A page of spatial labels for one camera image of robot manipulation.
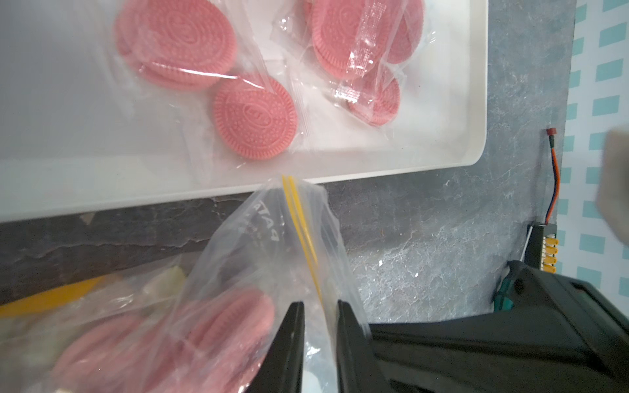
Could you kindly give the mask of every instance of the countertop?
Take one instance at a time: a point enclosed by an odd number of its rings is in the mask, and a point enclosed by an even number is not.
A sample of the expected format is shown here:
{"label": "countertop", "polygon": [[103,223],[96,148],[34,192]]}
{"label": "countertop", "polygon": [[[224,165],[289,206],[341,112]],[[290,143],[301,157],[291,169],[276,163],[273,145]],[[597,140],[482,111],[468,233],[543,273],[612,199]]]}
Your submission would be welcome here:
{"label": "countertop", "polygon": [[[371,322],[491,311],[552,194],[574,0],[490,0],[487,145],[475,165],[325,184]],[[0,302],[202,250],[246,195],[0,225]]]}

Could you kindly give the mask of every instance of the plastic wrapper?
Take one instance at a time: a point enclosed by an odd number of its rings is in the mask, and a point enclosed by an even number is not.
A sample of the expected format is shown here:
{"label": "plastic wrapper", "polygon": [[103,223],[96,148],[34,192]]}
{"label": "plastic wrapper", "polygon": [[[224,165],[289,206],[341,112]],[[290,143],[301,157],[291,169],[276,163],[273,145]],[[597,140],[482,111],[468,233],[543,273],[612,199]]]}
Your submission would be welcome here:
{"label": "plastic wrapper", "polygon": [[301,132],[295,97],[269,75],[241,0],[68,1],[122,112],[180,135],[197,180],[211,182],[217,152],[237,165],[268,160]]}
{"label": "plastic wrapper", "polygon": [[[241,393],[290,303],[303,301],[303,391],[336,392],[339,299],[369,334],[338,221],[317,185],[270,181],[218,228],[185,284],[185,270],[173,269],[181,268],[118,273],[30,316],[26,329],[25,316],[12,319],[0,341],[1,391]],[[50,346],[45,362],[33,360]]]}
{"label": "plastic wrapper", "polygon": [[336,105],[371,126],[397,115],[403,69],[429,34],[424,0],[289,0],[272,39],[314,70]]}

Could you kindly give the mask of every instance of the yellow zipper seal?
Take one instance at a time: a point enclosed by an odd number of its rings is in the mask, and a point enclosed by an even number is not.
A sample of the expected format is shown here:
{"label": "yellow zipper seal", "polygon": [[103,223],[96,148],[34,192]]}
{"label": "yellow zipper seal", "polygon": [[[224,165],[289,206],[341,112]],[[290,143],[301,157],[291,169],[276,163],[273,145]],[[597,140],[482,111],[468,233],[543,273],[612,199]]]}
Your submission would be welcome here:
{"label": "yellow zipper seal", "polygon": [[288,210],[291,213],[292,223],[295,225],[295,229],[297,230],[297,236],[299,237],[301,247],[304,251],[304,256],[306,257],[308,268],[310,269],[310,276],[312,276],[314,282],[314,287],[319,295],[319,301],[321,302],[321,305],[323,305],[321,287],[315,270],[319,267],[319,260],[317,259],[314,248],[315,245],[312,241],[312,237],[310,236],[310,231],[308,230],[306,215],[304,214],[301,200],[299,199],[299,192],[297,191],[295,180],[292,176],[282,176],[282,184],[284,186],[286,204],[288,205]]}

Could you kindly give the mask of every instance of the white tray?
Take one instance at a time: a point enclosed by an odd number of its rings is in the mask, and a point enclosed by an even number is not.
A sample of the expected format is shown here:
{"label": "white tray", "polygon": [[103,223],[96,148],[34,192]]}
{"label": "white tray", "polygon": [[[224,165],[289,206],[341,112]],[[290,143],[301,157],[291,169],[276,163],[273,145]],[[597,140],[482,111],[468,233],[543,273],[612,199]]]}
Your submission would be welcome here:
{"label": "white tray", "polygon": [[[267,59],[280,56],[266,37],[283,1],[249,2]],[[407,70],[394,124],[404,148],[378,149],[369,130],[309,92],[314,150],[238,167],[225,154],[218,175],[199,181],[181,135],[138,132],[123,116],[89,41],[56,2],[3,2],[0,221],[252,191],[281,173],[329,182],[472,165],[486,139],[487,1],[429,5],[435,42]]]}

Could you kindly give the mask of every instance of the tiled wall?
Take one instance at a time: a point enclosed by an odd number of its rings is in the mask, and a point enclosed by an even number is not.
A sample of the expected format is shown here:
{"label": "tiled wall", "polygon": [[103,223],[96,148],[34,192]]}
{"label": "tiled wall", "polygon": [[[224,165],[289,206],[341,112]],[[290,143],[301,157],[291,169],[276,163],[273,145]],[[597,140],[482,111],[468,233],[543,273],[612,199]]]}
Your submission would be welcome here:
{"label": "tiled wall", "polygon": [[557,272],[589,281],[629,314],[629,247],[612,234],[594,203],[605,132],[629,123],[629,0],[577,0],[575,22]]}

